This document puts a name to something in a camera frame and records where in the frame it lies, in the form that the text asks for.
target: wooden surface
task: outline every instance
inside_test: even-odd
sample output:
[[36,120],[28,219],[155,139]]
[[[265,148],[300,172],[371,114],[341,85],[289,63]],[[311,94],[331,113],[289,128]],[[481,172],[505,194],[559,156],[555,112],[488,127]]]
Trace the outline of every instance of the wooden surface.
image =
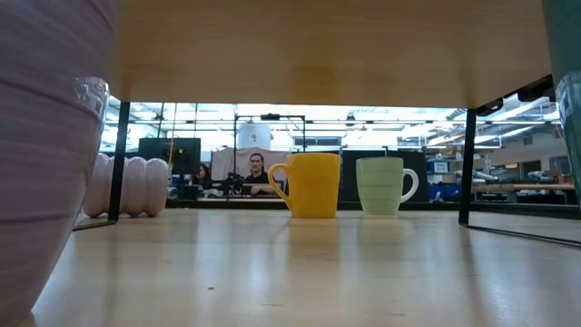
[[573,184],[494,184],[472,186],[472,192],[512,192],[520,190],[574,191]]
[[474,108],[550,74],[540,0],[123,0],[113,94]]
[[[167,210],[73,233],[20,327],[547,327],[581,319],[578,249],[470,231],[456,212],[289,217]],[[581,240],[576,221],[474,213],[471,222]]]

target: light green mug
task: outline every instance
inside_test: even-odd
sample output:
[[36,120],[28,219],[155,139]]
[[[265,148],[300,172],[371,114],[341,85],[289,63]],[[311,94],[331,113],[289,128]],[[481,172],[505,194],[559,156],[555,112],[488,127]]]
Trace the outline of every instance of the light green mug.
[[[366,214],[397,214],[399,204],[409,200],[418,190],[418,175],[411,169],[404,169],[401,158],[361,158],[357,160],[356,170],[359,200]],[[413,184],[402,196],[406,174]]]

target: woman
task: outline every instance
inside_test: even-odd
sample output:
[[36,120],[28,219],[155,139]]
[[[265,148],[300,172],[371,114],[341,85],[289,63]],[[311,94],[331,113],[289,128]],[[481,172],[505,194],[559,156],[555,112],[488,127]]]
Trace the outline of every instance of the woman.
[[194,175],[192,184],[201,185],[204,189],[212,188],[212,178],[210,175],[210,168],[201,163],[200,171]]

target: black metal leg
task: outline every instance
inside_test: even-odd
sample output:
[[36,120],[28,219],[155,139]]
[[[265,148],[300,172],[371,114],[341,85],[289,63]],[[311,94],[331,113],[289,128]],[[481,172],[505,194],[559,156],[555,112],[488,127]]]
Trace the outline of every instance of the black metal leg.
[[482,227],[482,226],[467,225],[465,227],[473,229],[473,230],[478,230],[478,231],[484,231],[484,232],[490,232],[490,233],[501,233],[504,235],[524,237],[524,238],[529,238],[529,239],[543,241],[543,242],[561,243],[561,244],[566,244],[566,245],[571,245],[571,246],[581,246],[581,242],[579,242],[579,241],[567,240],[567,239],[562,239],[562,238],[558,238],[558,237],[549,237],[549,236],[543,236],[543,235],[537,235],[537,234],[531,234],[531,233],[513,232],[513,231],[508,231],[508,230],[503,230],[503,229],[498,229],[498,228],[489,228],[489,227]]
[[302,151],[307,152],[307,120],[302,117]]
[[472,169],[474,166],[474,137],[476,136],[477,110],[468,110],[466,136],[464,138],[464,164],[462,166],[462,188],[458,223],[468,225],[470,202],[472,201]]
[[234,153],[234,157],[232,158],[234,160],[234,171],[233,171],[233,173],[237,173],[236,172],[236,145],[237,145],[237,142],[236,142],[237,135],[236,134],[237,134],[237,132],[238,132],[238,115],[235,114],[234,115],[234,149],[232,150],[233,153]]
[[119,109],[119,125],[117,126],[117,144],[113,162],[113,178],[111,180],[111,197],[109,199],[109,223],[119,221],[119,205],[121,204],[121,188],[123,185],[123,168],[125,162],[125,146],[127,144],[127,126],[129,124],[129,107],[131,103],[121,102]]

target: person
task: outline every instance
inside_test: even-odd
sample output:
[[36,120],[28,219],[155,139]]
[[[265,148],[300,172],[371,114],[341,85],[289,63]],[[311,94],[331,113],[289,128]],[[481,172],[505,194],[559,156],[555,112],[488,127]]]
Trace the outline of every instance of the person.
[[251,154],[251,174],[244,179],[245,183],[269,183],[269,176],[264,171],[264,157],[262,154]]
[[212,176],[210,175],[210,168],[201,163],[200,171],[194,175],[192,184],[201,185],[203,188],[210,188],[212,186]]
[[[244,183],[247,184],[268,184],[269,176],[264,171],[264,157],[262,154],[254,153],[249,157],[251,162],[251,174],[246,176]],[[252,195],[274,194],[270,186],[253,186]]]

